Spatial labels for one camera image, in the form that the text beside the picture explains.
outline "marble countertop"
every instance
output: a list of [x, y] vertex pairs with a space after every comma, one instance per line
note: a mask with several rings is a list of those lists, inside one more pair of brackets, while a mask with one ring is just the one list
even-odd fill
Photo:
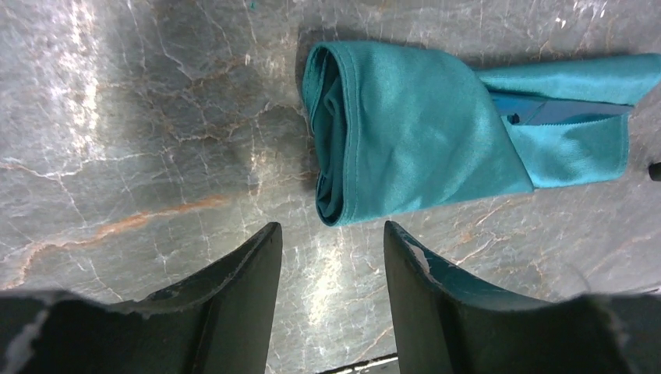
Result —
[[[142, 298], [268, 221], [284, 258], [267, 372], [396, 350], [384, 220], [326, 228], [297, 86], [312, 43], [476, 66], [661, 51], [661, 0], [16, 0], [0, 5], [0, 288]], [[502, 287], [559, 300], [661, 284], [661, 93], [615, 181], [388, 217]]]

